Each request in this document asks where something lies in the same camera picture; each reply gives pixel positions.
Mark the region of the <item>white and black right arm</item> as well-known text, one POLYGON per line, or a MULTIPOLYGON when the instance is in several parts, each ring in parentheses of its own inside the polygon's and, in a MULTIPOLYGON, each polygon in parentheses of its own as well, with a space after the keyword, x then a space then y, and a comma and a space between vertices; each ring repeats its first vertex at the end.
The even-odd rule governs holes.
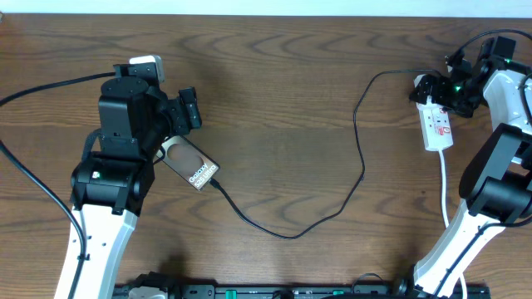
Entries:
POLYGON ((395 293, 405 297, 449 298, 461 274, 480 250, 505 228, 531 222, 531 68, 514 60, 510 29, 479 35, 475 63, 459 47, 446 57, 449 74, 423 74, 409 95, 424 120, 426 137, 442 137, 449 125, 442 116, 471 118, 480 105, 490 111, 493 132, 465 168, 460 205, 433 249, 415 264, 395 293))

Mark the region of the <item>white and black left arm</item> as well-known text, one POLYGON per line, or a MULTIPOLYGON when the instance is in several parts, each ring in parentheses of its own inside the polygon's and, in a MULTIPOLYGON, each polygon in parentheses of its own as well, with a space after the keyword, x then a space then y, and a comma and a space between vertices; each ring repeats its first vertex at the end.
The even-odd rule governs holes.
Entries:
POLYGON ((163 143, 202 126, 193 87, 174 99, 161 89, 159 56, 140 56, 115 67, 101 86, 101 148, 86 142, 71 175, 72 213, 57 298, 110 298, 123 253, 145 196, 155 180, 154 158, 163 143))

